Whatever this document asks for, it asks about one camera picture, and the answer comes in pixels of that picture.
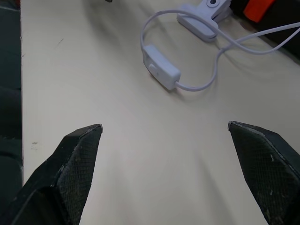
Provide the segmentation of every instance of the scratch mark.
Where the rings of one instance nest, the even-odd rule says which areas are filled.
[[[59,46],[63,40],[64,40],[64,38],[63,38],[62,40],[60,40],[60,42],[56,45],[55,48],[57,48],[57,46]]]

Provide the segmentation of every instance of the white power cord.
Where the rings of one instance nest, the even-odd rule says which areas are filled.
[[[266,51],[258,51],[258,50],[253,50],[250,48],[247,48],[245,46],[240,45],[240,42],[246,41],[248,39],[254,38],[254,37],[258,37],[258,36],[262,36],[265,34],[270,34],[270,33],[274,33],[274,32],[278,32],[281,30],[287,30],[287,29],[291,29],[291,28],[295,28],[295,27],[300,27],[300,22],[297,23],[293,23],[293,24],[289,24],[289,25],[285,25],[285,26],[281,26],[281,27],[277,27],[277,28],[272,28],[269,30],[264,30],[264,31],[260,31],[248,36],[245,36],[243,38],[237,39],[237,40],[233,40],[230,36],[228,36],[226,33],[224,33],[223,31],[221,31],[219,28],[216,28],[214,26],[212,26],[208,21],[206,21],[204,18],[201,18],[193,13],[184,11],[184,10],[179,10],[179,9],[169,9],[169,10],[164,10],[164,11],[159,11],[157,13],[155,13],[154,15],[152,15],[147,21],[146,23],[143,25],[142,27],[142,31],[140,34],[140,44],[141,44],[141,49],[142,52],[145,49],[145,45],[144,45],[144,41],[143,41],[143,34],[144,34],[144,30],[146,28],[146,26],[156,17],[160,16],[160,15],[164,15],[164,14],[173,14],[173,13],[179,13],[179,14],[183,14],[183,15],[187,15],[197,21],[200,21],[202,23],[204,23],[206,26],[208,26],[212,31],[216,32],[217,34],[221,35],[222,37],[224,37],[230,44],[222,49],[220,49],[220,51],[218,52],[215,61],[214,61],[214,68],[213,68],[213,74],[211,79],[202,87],[188,87],[185,86],[181,83],[179,83],[178,81],[175,82],[175,86],[177,86],[178,88],[181,88],[183,90],[187,90],[187,91],[201,91],[204,90],[206,88],[208,88],[213,81],[216,79],[217,76],[217,70],[218,70],[218,59],[219,57],[228,49],[232,48],[233,46],[236,46],[238,48],[240,48],[241,50],[250,53],[250,54],[255,54],[255,55],[264,55],[264,54],[268,54],[271,53],[273,51],[276,51],[277,49],[279,49],[280,47],[282,47],[285,43],[287,43],[289,40],[291,40],[297,33],[300,32],[300,28],[297,29],[291,36],[289,36],[285,41],[283,41],[281,44],[279,44],[278,46],[276,46],[275,48],[272,48],[270,50],[266,50]]]

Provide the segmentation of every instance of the beige tabletop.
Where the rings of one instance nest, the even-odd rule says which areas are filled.
[[[113,1],[22,1],[25,181],[64,135],[102,123],[81,224],[266,225],[227,123],[278,132],[299,152],[300,66],[280,52],[230,50],[211,88],[168,92],[143,65],[139,32],[151,14],[183,2]],[[249,33],[232,18],[220,28],[233,38]],[[146,43],[194,86],[209,79],[227,45],[220,37],[202,42],[175,15],[148,31]],[[247,46],[269,48],[257,38]]]

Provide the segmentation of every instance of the white table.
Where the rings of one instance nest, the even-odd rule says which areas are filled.
[[[198,93],[167,92],[149,75],[142,23],[181,3],[22,1],[25,181],[64,135],[103,124],[83,225],[266,225],[227,123],[273,130],[300,150],[300,67],[280,52],[229,51],[217,81]],[[197,39],[174,15],[160,21],[146,42],[180,68],[180,81],[206,82],[216,44]],[[232,18],[220,28],[234,38],[248,34]],[[268,48],[260,39],[248,46]]]

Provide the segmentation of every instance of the white clamp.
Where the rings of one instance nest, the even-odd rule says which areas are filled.
[[[198,6],[183,4],[179,9],[202,17],[218,28],[217,23],[231,14],[230,3],[231,0],[203,0]],[[203,41],[212,42],[217,37],[208,26],[187,15],[177,14],[177,21]]]

